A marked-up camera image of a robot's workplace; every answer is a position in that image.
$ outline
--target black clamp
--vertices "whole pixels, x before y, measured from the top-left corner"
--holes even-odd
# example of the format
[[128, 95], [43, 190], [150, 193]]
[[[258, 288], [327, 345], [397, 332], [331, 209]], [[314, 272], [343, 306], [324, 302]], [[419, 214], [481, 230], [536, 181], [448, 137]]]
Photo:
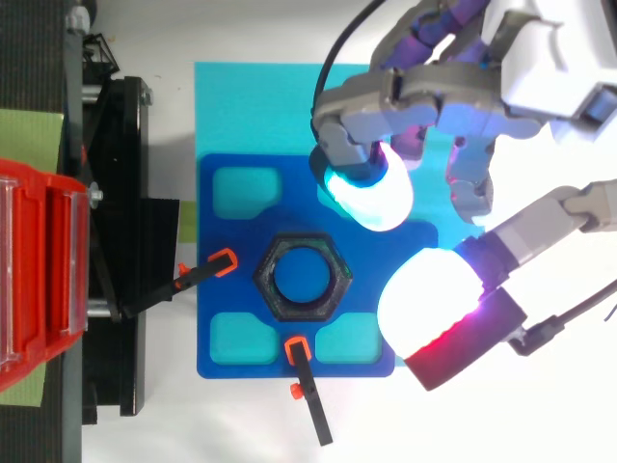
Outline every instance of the black clamp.
[[289, 363], [298, 371], [298, 379], [300, 380], [300, 383], [291, 385], [291, 395], [296, 400], [302, 397], [307, 400], [308, 410], [310, 411], [312, 423], [315, 426], [319, 444], [321, 447], [327, 446], [333, 442], [333, 439], [324, 407], [317, 392], [315, 377], [310, 369], [309, 360], [311, 355], [309, 343], [306, 338], [301, 336], [291, 338], [285, 343], [285, 352], [287, 353]]
[[238, 267], [238, 258], [229, 248], [210, 256], [208, 262], [195, 268], [180, 264], [180, 276], [154, 291], [149, 292], [133, 304], [122, 306], [127, 318], [132, 318], [159, 302], [171, 301], [172, 298], [190, 287], [196, 286], [211, 277], [224, 277]]

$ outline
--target black metal frame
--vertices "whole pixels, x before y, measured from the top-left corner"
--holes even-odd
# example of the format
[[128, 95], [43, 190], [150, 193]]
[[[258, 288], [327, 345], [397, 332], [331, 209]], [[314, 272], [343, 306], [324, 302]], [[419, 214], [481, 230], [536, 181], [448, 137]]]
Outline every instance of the black metal frame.
[[148, 108], [141, 78], [106, 80], [84, 109], [88, 166], [104, 199], [92, 210], [91, 299], [104, 299], [110, 317], [91, 318], [84, 335], [84, 424], [97, 405], [119, 405], [121, 416], [144, 406], [146, 315], [122, 307], [174, 278], [179, 201], [148, 195]]

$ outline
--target green surface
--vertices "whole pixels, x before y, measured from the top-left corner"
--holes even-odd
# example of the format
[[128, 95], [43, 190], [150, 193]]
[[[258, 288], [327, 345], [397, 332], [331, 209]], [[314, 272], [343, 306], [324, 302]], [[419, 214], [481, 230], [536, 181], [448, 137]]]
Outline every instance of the green surface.
[[195, 201], [180, 202], [178, 242], [180, 244], [197, 243], [197, 203]]
[[61, 114], [0, 109], [0, 157], [56, 172]]
[[0, 394], [0, 405], [19, 405], [22, 407], [40, 407], [42, 389], [45, 383], [46, 365], [39, 365], [23, 381]]
[[[0, 157], [55, 172], [63, 115], [0, 109]], [[40, 407], [45, 364], [0, 394], [0, 405]]]

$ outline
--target white table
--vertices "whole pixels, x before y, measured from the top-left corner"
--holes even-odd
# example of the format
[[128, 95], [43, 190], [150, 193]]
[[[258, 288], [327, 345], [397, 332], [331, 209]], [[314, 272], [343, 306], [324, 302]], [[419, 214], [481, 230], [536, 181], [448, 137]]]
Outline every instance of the white table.
[[[99, 0], [123, 74], [154, 90], [153, 197], [195, 199], [193, 64], [321, 62], [364, 0]], [[350, 40], [341, 62], [365, 63], [411, 2], [390, 0]], [[496, 223], [561, 184], [617, 177], [614, 153], [556, 150], [547, 131], [499, 140], [492, 167]], [[194, 245], [178, 260], [195, 263]], [[535, 323], [617, 278], [617, 233], [579, 233], [507, 284]], [[134, 419], [99, 409], [84, 458], [98, 462], [616, 461], [615, 298], [568, 327], [533, 358], [506, 345], [433, 393], [398, 368], [387, 379], [319, 380], [335, 443], [318, 447], [290, 380], [206, 381], [196, 372], [195, 293], [149, 311], [147, 402]]]

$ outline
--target screw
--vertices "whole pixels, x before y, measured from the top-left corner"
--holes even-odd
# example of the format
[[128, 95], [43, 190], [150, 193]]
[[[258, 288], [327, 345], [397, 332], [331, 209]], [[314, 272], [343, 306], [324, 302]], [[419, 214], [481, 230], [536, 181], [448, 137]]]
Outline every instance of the screw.
[[146, 87], [142, 90], [141, 101], [144, 106], [151, 106], [154, 103], [154, 92], [152, 89]]
[[87, 36], [90, 33], [90, 14], [83, 6], [70, 9], [67, 14], [67, 30], [76, 36]]
[[103, 201], [103, 192], [98, 189], [98, 184], [94, 181], [90, 188], [88, 188], [88, 199], [90, 200], [90, 207], [96, 209], [98, 203]]

